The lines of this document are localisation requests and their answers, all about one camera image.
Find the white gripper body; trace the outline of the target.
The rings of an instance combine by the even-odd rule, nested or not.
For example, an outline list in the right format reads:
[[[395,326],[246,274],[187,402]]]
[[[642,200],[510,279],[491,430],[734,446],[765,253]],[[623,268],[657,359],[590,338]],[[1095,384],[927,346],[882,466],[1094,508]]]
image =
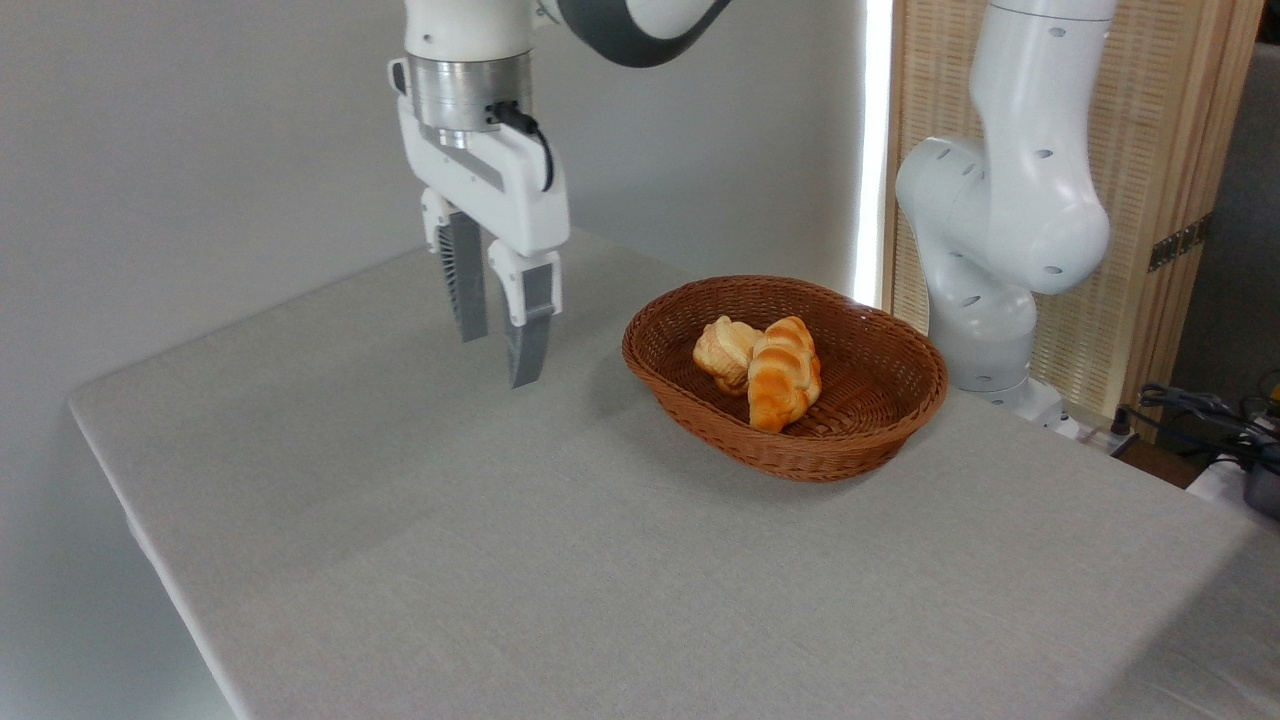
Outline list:
[[[412,173],[525,258],[570,237],[556,150],[532,131],[527,58],[388,65]]]

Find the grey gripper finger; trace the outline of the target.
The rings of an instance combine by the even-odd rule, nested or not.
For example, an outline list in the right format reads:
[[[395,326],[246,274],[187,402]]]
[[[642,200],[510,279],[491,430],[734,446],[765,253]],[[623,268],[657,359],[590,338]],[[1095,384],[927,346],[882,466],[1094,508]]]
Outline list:
[[[483,228],[430,187],[422,190],[420,209],[428,251],[442,260],[460,337],[483,338],[488,334]]]
[[[540,378],[552,319],[563,310],[561,254],[525,258],[497,240],[486,256],[502,286],[509,384],[518,388]]]

